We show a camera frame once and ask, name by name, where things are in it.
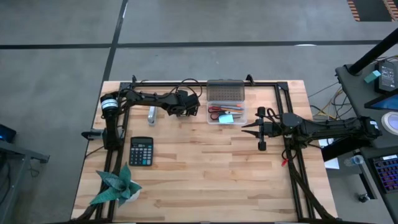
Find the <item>black metal frame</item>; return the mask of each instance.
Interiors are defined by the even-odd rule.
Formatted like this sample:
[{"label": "black metal frame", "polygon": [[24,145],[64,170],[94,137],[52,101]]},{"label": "black metal frame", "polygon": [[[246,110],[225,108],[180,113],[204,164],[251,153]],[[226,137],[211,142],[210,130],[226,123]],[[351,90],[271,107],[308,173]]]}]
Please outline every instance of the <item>black metal frame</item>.
[{"label": "black metal frame", "polygon": [[[125,86],[126,84],[127,83],[120,83],[120,88],[122,88],[122,86]],[[144,82],[144,83],[138,83],[137,87],[159,87],[159,86],[175,87],[178,84],[180,84],[180,82]],[[185,84],[188,86],[200,86],[200,85],[204,86],[204,85],[206,85],[206,82],[198,82],[198,83],[193,82],[193,83],[185,83]],[[245,86],[253,86],[253,87],[255,87],[255,86],[273,87],[275,90],[275,97],[276,97],[279,113],[284,112],[282,98],[281,98],[281,94],[280,94],[280,92],[283,91],[284,95],[285,95],[286,104],[287,104],[287,110],[288,110],[288,112],[293,113],[293,106],[292,106],[292,102],[290,100],[289,86],[288,86],[287,82],[254,82],[252,76],[248,75],[244,85]],[[122,124],[123,129],[127,129],[128,119],[129,119],[129,111],[126,111],[124,113],[124,117],[123,117],[123,124]],[[117,174],[119,173],[119,170],[121,167],[121,159],[122,159],[123,150],[124,150],[123,145],[125,143],[125,140],[126,140],[126,138],[123,137],[122,147],[120,147],[117,150],[116,162],[115,162],[115,167],[114,167],[114,172],[116,171]],[[303,181],[308,185],[307,173],[305,171],[304,159],[303,159],[301,149],[299,149],[299,148],[291,149],[289,144],[286,144],[287,142],[286,142],[285,137],[284,137],[284,140],[285,140],[285,149],[286,149],[288,157],[289,157],[289,155],[290,155],[290,157],[292,156],[291,150],[296,151],[300,175],[302,176]],[[106,171],[106,172],[110,171],[112,157],[113,157],[113,151],[108,151],[108,153],[106,155],[105,165],[104,165],[104,171]],[[290,163],[289,163],[288,168],[295,169],[294,165],[290,164]],[[295,210],[297,213],[297,220],[301,220],[304,217],[303,217],[302,206],[300,203],[299,189],[297,187],[296,181],[293,179],[292,176],[290,176],[290,181],[292,183],[292,191],[293,191]],[[306,204],[307,204],[309,219],[314,219],[315,213],[314,213],[313,206],[311,205],[311,203],[307,197],[305,198],[305,200],[306,200]],[[107,214],[106,218],[102,218],[103,204],[101,204],[96,209],[96,214],[95,214],[94,220],[78,220],[77,223],[109,223],[109,222],[112,222],[113,216],[114,216],[114,208],[115,208],[115,201],[111,201],[109,204],[108,214]]]}]

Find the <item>potted plant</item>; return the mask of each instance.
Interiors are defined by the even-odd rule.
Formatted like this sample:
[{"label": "potted plant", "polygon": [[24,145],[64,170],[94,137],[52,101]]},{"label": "potted plant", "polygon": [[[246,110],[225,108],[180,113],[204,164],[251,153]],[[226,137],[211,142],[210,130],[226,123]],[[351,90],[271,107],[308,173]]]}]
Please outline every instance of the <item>potted plant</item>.
[{"label": "potted plant", "polygon": [[98,194],[90,202],[90,205],[119,200],[120,207],[126,201],[133,202],[137,200],[142,187],[131,180],[131,172],[127,167],[127,163],[120,170],[119,177],[110,172],[97,171],[97,174],[109,188]]}]

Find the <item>desk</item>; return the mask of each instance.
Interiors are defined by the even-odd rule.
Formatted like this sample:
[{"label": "desk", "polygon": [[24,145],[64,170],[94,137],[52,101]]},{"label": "desk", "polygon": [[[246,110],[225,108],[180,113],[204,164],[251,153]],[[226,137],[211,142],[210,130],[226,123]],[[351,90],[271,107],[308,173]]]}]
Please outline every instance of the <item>desk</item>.
[{"label": "desk", "polygon": [[392,217],[394,223],[398,223],[398,193],[385,194],[383,189],[380,188],[378,179],[370,159],[373,157],[386,156],[391,154],[398,154],[398,136],[395,136],[384,129],[381,125],[381,117],[387,113],[385,110],[366,109],[364,104],[379,97],[381,94],[374,92],[374,85],[367,84],[364,81],[366,75],[374,71],[374,65],[369,65],[363,69],[362,74],[358,77],[350,75],[345,67],[336,69],[336,74],[343,87],[344,92],[354,108],[357,116],[369,116],[374,119],[382,131],[382,136],[372,141],[373,147],[361,149],[361,154],[365,158],[366,165],[373,180],[381,194],[381,197],[386,204],[386,207]]},{"label": "desk", "polygon": [[[118,90],[119,83],[104,82],[101,95]],[[137,90],[161,94],[170,89],[145,87]],[[295,113],[311,119],[304,82],[289,81],[289,89]],[[259,106],[277,109],[272,88],[245,87],[245,93],[248,123],[254,122]],[[283,139],[267,139],[267,151],[258,151],[258,140],[241,132],[240,126],[206,122],[206,88],[203,88],[200,103],[197,116],[189,118],[168,116],[159,109],[155,127],[147,124],[149,107],[131,108],[122,164],[128,159],[131,136],[154,138],[154,164],[151,167],[129,166],[132,179],[143,190],[137,201],[116,208],[113,221],[296,221],[289,171],[287,166],[281,167]],[[93,127],[104,128],[100,105]],[[100,146],[100,140],[90,142],[87,153]],[[72,218],[81,215],[98,193],[101,179],[95,170],[103,170],[105,157],[105,150],[101,150],[86,159]],[[309,147],[303,150],[303,158],[311,189],[328,212],[336,216],[321,151]],[[305,210],[304,196],[300,193]]]}]

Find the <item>wooden table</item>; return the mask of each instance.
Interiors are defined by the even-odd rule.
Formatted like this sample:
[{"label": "wooden table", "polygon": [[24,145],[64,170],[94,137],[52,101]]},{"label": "wooden table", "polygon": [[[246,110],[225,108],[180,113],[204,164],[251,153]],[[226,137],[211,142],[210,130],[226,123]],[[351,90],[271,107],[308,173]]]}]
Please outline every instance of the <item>wooden table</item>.
[{"label": "wooden table", "polygon": [[[119,83],[105,82],[101,94],[118,90]],[[297,80],[288,83],[294,113],[312,119],[304,82]],[[170,89],[142,88],[148,93],[165,93]],[[261,152],[257,150],[258,140],[241,132],[240,126],[209,125],[206,122],[205,92],[206,88],[200,97],[201,106],[197,116],[177,118],[168,116],[159,108],[155,127],[147,124],[149,107],[131,108],[122,166],[129,157],[131,136],[154,138],[154,164],[151,167],[129,166],[132,179],[143,190],[135,202],[116,207],[114,222],[297,220],[289,171],[287,166],[281,166],[280,154],[284,150],[282,138],[267,138],[267,151]],[[254,114],[259,106],[277,111],[273,88],[246,87],[245,92],[248,123],[254,122]],[[105,127],[100,105],[93,127]],[[87,153],[102,145],[101,140],[90,142]],[[82,214],[98,193],[101,179],[95,171],[103,170],[105,157],[106,151],[100,150],[86,159],[72,218]],[[303,150],[303,157],[311,190],[328,212],[336,217],[321,151],[309,147]],[[300,198],[307,216],[301,191]]]}]

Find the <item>gray floor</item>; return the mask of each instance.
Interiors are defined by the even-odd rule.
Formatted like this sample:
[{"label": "gray floor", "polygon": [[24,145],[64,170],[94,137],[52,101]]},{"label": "gray floor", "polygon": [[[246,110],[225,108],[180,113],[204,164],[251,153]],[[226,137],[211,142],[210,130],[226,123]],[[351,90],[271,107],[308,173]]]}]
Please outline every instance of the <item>gray floor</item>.
[{"label": "gray floor", "polygon": [[[3,0],[0,45],[111,43],[120,6],[121,0]],[[355,22],[345,0],[130,0],[124,18],[120,43],[373,40],[397,27]],[[250,73],[258,80],[304,80],[310,95],[336,82],[335,67],[371,47],[118,49],[109,79],[242,79]],[[12,223],[69,219],[87,144],[80,133],[93,121],[108,54],[0,50],[0,123],[18,130],[18,145],[51,155],[47,165],[33,164],[38,177],[26,175]],[[311,104],[322,107],[337,88],[311,97]],[[381,200],[356,201],[353,195],[363,192],[359,177],[331,177],[330,184],[339,217],[391,223]]]}]

